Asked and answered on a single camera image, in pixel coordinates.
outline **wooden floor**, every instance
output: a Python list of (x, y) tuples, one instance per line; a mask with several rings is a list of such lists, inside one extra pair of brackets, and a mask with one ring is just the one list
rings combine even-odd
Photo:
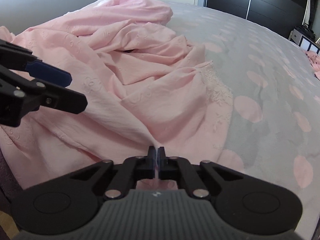
[(19, 233), (12, 217), (10, 217), (8, 214), (1, 211), (0, 211), (0, 226), (7, 233), (7, 236), (10, 239), (12, 239), (15, 235)]

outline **silver rivet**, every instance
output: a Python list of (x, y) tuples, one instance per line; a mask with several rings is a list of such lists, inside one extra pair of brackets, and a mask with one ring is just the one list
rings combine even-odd
[(108, 198), (116, 198), (121, 195), (121, 192), (117, 189), (110, 189), (104, 193)]
[(209, 195), (209, 191), (199, 188), (193, 191), (193, 195), (196, 197), (207, 197)]
[(52, 99), (51, 99), (51, 98), (47, 98), (47, 99), (45, 100), (45, 103), (46, 103), (47, 105), (50, 105), (50, 104), (52, 103)]
[(37, 82), (36, 85), (41, 88), (45, 88), (45, 85), (41, 82)]
[(17, 98), (24, 98), (26, 96), (26, 93), (23, 92), (22, 90), (15, 90), (13, 92), (13, 94), (17, 97)]

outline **black wardrobe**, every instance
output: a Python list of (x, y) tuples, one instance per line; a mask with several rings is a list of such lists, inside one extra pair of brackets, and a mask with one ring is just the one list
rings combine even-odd
[(207, 0), (206, 7), (236, 15), (288, 38), (303, 23), (308, 0)]

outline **pink fabric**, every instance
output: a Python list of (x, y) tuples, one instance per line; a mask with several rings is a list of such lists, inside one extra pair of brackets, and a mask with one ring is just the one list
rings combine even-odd
[(306, 51), (305, 53), (310, 60), (316, 77), (320, 79), (320, 56), (313, 51)]
[(101, 159), (145, 155), (150, 145), (192, 163), (219, 158), (232, 95), (205, 62), (203, 45), (161, 25), (171, 16), (156, 0), (100, 0), (16, 37), (0, 29), (0, 37), (70, 72), (69, 88), (88, 100), (79, 115), (41, 107), (18, 128), (1, 126), (3, 155), (23, 188)]

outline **bed sheet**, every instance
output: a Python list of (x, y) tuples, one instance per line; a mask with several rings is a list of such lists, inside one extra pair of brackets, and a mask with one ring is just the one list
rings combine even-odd
[(296, 231), (311, 239), (320, 211), (320, 81), (305, 53), (245, 19), (170, 6), (167, 27), (205, 44), (206, 59), (234, 96), (218, 162), (297, 194), (303, 215)]

